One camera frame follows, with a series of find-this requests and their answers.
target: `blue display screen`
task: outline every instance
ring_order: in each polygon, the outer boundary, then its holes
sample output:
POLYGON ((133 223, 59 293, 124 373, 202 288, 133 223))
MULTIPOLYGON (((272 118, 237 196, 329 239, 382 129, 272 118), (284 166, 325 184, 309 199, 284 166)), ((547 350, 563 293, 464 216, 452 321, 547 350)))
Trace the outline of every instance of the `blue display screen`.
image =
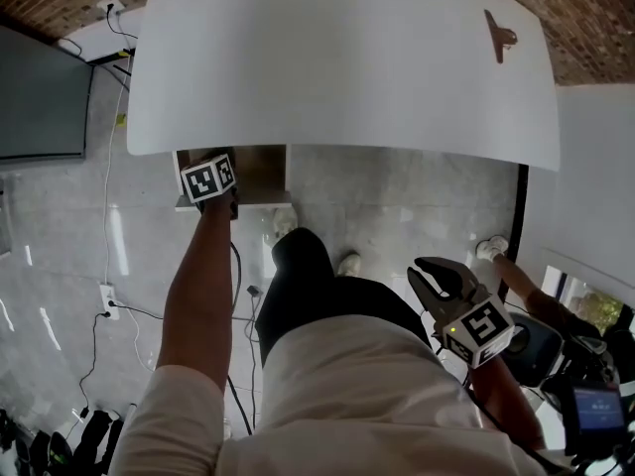
POLYGON ((624 426, 624 415, 617 391, 575 388, 575 404, 582 430, 602 430, 624 426))

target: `gray panel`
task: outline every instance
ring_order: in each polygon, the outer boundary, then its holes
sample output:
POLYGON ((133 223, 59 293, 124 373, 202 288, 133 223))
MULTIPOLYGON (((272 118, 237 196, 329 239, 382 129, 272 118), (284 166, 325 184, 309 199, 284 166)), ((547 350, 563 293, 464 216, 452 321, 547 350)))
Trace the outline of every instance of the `gray panel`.
POLYGON ((82 157, 92 67, 0 27, 0 162, 82 157))

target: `tile floor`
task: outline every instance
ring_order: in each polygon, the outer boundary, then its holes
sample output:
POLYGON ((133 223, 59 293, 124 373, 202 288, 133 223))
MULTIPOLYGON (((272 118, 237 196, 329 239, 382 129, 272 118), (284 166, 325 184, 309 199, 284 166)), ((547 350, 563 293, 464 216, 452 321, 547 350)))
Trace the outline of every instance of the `tile floor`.
MULTIPOLYGON (((12 255, 0 261, 0 407, 31 430, 66 435, 85 401, 78 380, 92 364, 93 319, 101 309, 103 184, 108 138, 119 86, 95 72, 89 104, 86 160, 3 173, 12 255)), ((122 110, 127 96, 124 93, 122 110)), ((471 265, 495 290, 492 270, 474 260, 474 245, 509 235, 517 166, 417 151, 357 147, 294 147, 292 197, 301 221, 319 235, 335 263, 349 249, 363 258, 362 275, 387 284, 421 310, 405 279, 414 258, 439 255, 471 265)), ((162 313, 168 287, 195 228, 195 213, 176 213, 177 186, 168 154, 133 157, 126 129, 112 147, 106 227, 108 281, 131 306, 162 313)), ((264 235, 271 212, 243 209, 232 238, 243 259, 243 288, 266 290, 273 269, 264 235)), ((243 291, 233 321, 230 375, 251 416, 251 350, 244 335, 251 305, 243 291)), ((136 315, 139 354, 154 367, 160 322, 136 315)), ((97 361, 85 382, 92 406, 125 413, 139 401, 150 372, 138 361, 136 327, 128 313, 100 318, 97 361)), ((262 392, 256 349, 255 397, 262 392)), ((464 369, 444 362, 460 377, 464 369)), ((226 394, 233 434, 245 428, 226 394)), ((82 425, 72 433, 78 442, 82 425)))

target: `sneaker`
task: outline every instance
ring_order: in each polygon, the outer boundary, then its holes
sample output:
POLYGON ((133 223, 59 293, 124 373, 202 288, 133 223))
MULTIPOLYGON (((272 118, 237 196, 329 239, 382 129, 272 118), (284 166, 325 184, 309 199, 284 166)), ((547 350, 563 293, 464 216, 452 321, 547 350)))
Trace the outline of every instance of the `sneaker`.
POLYGON ((356 252, 351 252, 341 260, 337 267, 338 277, 359 277, 361 269, 361 256, 356 252))
POLYGON ((483 240, 476 245, 476 257, 494 261, 494 258, 499 254, 505 254, 508 248, 509 242, 504 236, 492 236, 489 240, 483 240))
POLYGON ((298 229, 298 213, 295 208, 278 208, 274 213, 274 234, 276 243, 291 233, 294 229, 298 229))

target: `t-shirt sleeve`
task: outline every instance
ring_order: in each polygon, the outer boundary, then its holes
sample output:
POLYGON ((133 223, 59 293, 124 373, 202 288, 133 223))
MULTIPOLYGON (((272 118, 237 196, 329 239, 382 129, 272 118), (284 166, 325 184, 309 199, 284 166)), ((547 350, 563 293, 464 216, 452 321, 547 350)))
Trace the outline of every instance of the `t-shirt sleeve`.
POLYGON ((206 476, 223 441, 223 396, 200 372, 154 373, 114 453, 115 476, 206 476))

